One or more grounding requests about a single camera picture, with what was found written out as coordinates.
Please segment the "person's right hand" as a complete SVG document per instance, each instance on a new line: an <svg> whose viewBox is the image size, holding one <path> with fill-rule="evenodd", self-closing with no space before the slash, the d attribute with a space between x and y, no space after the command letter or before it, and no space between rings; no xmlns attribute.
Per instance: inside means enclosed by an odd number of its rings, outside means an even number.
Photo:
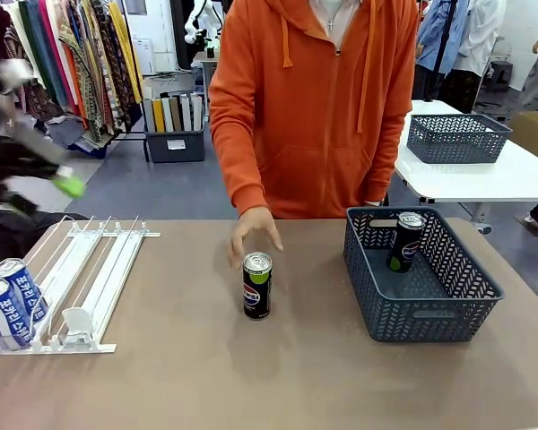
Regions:
<svg viewBox="0 0 538 430"><path fill-rule="evenodd" d="M254 230L264 231L273 246L278 251L283 250L282 239L272 213L264 206L254 207L239 216L232 230L228 248L228 260L231 267L238 268L242 264L245 256L244 240Z"/></svg>

